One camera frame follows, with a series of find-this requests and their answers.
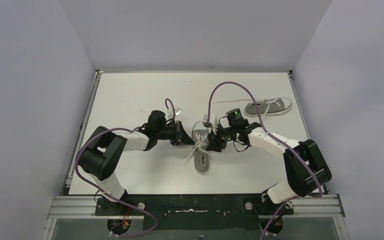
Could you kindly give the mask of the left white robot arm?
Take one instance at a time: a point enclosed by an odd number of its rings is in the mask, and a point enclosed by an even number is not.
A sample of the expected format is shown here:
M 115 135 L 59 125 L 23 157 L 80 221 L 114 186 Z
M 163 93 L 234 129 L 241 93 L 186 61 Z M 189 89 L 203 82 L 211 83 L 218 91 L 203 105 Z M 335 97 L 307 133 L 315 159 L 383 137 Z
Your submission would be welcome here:
M 169 141 L 174 147 L 195 144 L 181 121 L 169 122 L 164 112 L 153 110 L 138 130 L 97 127 L 77 154 L 75 171 L 82 169 L 89 174 L 93 179 L 91 185 L 109 200 L 108 207 L 117 214 L 123 213 L 128 199 L 123 196 L 126 190 L 115 174 L 121 155 L 128 151 L 149 151 L 159 140 Z

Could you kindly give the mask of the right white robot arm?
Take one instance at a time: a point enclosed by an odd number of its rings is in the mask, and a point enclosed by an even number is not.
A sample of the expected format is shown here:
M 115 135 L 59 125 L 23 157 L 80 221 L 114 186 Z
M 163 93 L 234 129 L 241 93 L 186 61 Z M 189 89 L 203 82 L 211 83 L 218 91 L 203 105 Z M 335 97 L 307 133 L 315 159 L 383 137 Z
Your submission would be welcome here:
M 228 142 L 233 142 L 262 149 L 284 162 L 286 180 L 262 193 L 261 207 L 265 212 L 275 213 L 282 202 L 308 196 L 332 179 L 332 173 L 312 139 L 299 141 L 265 131 L 260 123 L 245 119 L 238 108 L 228 111 L 225 118 L 227 127 L 223 127 L 216 116 L 204 116 L 203 125 L 212 128 L 207 137 L 207 151 L 220 153 Z

